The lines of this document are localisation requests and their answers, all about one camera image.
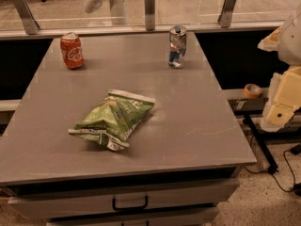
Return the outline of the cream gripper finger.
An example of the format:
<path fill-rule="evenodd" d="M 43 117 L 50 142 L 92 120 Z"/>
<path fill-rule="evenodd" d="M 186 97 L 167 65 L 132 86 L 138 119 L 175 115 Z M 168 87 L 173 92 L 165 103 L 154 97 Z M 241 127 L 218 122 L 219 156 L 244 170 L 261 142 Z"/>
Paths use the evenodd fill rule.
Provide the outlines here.
<path fill-rule="evenodd" d="M 293 117 L 295 112 L 275 104 L 275 97 L 280 84 L 281 75 L 282 74 L 279 73 L 273 74 L 268 90 L 268 101 L 262 112 L 260 126 L 262 130 L 267 132 L 276 132 L 283 128 Z"/>
<path fill-rule="evenodd" d="M 278 48 L 278 40 L 281 29 L 281 26 L 278 27 L 270 35 L 261 40 L 258 44 L 258 48 L 267 52 L 276 51 Z"/>

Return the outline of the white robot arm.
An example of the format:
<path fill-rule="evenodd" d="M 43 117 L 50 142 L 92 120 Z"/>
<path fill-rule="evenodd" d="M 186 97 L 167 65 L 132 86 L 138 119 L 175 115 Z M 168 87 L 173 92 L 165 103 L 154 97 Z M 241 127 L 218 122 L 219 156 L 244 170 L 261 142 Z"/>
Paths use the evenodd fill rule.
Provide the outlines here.
<path fill-rule="evenodd" d="M 301 5 L 258 47 L 267 52 L 277 51 L 278 59 L 289 65 L 283 74 L 273 74 L 260 122 L 262 130 L 276 132 L 301 107 Z"/>

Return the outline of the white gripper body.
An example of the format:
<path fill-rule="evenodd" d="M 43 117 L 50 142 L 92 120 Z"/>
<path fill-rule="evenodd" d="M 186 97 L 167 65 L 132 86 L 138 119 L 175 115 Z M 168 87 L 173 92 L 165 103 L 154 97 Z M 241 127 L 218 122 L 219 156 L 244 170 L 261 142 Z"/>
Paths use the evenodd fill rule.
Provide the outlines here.
<path fill-rule="evenodd" d="M 275 104 L 291 111 L 301 107 L 301 67 L 291 66 L 281 75 Z"/>

